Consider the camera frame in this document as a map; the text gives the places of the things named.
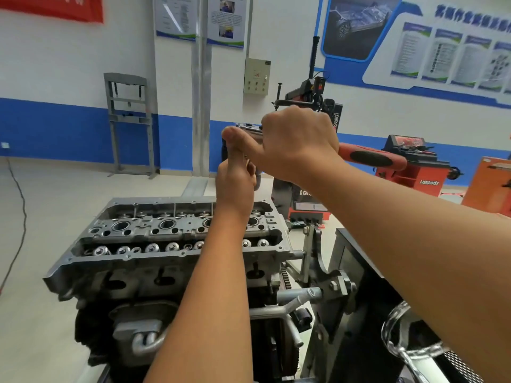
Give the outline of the red wheel balancer machine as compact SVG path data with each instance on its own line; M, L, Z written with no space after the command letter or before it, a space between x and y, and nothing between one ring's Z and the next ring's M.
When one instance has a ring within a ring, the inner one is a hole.
M404 157L406 168L376 168L375 175L396 184L412 188L435 197L440 195L446 180L456 180L463 173L448 161L438 159L433 147L420 137L389 135L383 151Z

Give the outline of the chrome handwheel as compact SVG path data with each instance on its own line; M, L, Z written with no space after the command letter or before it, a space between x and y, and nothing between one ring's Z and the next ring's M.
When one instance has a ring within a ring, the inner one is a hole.
M433 359L446 353L449 348L442 340L416 349L409 349L410 328L416 322L425 321L414 313L410 305L402 301L388 315L381 327L381 339L388 352L399 358L412 375L414 383L430 383L415 365L416 360Z

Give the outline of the red black handled ratchet wrench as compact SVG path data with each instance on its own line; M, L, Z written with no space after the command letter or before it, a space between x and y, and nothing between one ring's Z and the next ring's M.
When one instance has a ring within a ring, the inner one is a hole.
M261 126L249 123L235 123L235 126L249 134L259 144L263 144ZM338 154L344 161L375 168L389 168L400 172L407 167L407 160L403 156L349 143L340 142Z

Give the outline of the grey car engine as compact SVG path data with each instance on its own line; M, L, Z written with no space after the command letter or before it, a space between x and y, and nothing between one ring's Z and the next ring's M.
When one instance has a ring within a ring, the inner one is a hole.
M99 383L142 383L177 312L216 212L213 197L114 198L43 277L59 301L76 298L75 341ZM284 305L300 292L285 280L289 229L269 199L255 201L242 250L249 307ZM292 380L303 341L289 318L251 323L253 380Z

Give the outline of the person's left forearm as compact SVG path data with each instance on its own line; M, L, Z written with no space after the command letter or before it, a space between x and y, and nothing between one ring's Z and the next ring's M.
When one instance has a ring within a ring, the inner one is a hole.
M253 200L221 203L144 383L253 383L242 239Z

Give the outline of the person's left hand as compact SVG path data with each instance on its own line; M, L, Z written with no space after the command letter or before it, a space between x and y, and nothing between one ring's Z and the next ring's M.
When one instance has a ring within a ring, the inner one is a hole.
M216 175L216 213L246 224L253 209L256 168L235 147L228 147L227 154Z

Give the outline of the red banner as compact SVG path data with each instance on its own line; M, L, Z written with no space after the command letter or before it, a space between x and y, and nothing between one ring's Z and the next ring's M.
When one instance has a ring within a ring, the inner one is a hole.
M102 0L0 0L0 9L85 23L103 23Z

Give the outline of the black metal engine stand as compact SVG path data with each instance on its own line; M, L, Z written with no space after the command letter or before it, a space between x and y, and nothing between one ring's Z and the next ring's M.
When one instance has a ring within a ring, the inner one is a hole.
M303 288L319 288L310 300L314 314L312 334L303 362L302 379L316 383L414 383L409 370L388 352L381 327L404 299L389 284L344 228L336 239L328 266L322 258L322 232L303 227L300 269L290 261L288 274ZM424 322L410 328L409 349L440 340ZM433 359L416 360L430 383L484 383L450 349Z

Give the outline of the white wall poster with photos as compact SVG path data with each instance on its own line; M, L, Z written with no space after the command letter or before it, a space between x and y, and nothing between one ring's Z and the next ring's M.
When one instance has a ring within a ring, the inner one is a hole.
M208 0L207 43L243 49L247 0Z

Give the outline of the blue white wall display board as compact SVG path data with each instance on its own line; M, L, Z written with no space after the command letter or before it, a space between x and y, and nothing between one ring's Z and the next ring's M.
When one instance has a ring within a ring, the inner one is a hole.
M318 17L330 83L511 109L511 0L323 0Z

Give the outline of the grey metal column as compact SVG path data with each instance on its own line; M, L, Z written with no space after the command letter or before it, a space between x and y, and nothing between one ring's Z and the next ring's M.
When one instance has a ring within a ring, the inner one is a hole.
M209 179L212 48L198 37L192 51L192 176L182 195L201 197Z

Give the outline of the black red tire changer machine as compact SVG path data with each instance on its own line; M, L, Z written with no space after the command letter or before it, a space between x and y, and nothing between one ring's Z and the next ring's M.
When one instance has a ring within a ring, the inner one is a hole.
M329 115L334 131L337 132L343 106L333 99L323 97L327 78L320 76L319 71L315 71L319 40L319 36L313 37L308 78L300 87L288 92L284 98L280 98L282 84L279 83L277 101L280 103L292 101L301 107L326 113ZM278 212L291 223L292 229L305 225L321 226L329 220L330 213L316 198L290 182L274 179L271 199Z

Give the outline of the grey hydraulic press frame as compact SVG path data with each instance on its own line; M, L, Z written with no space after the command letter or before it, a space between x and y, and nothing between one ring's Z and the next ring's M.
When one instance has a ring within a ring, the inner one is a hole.
M112 141L113 168L115 174L147 176L154 179L157 174L154 151L154 121L148 105L148 80L142 76L117 72L103 74L107 99L107 114ZM147 135L148 166L128 168L119 159L118 135L116 126L120 123L134 124L145 129Z

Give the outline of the person's right forearm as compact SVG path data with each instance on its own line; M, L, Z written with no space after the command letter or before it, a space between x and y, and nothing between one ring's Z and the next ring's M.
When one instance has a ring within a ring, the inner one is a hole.
M486 383L511 383L511 220L376 178L335 152L290 180L335 215L412 310Z

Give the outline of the white wall poster green edge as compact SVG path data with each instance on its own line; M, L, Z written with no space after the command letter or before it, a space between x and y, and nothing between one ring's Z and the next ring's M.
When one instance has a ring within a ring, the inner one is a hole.
M153 0L153 6L157 36L196 40L198 0Z

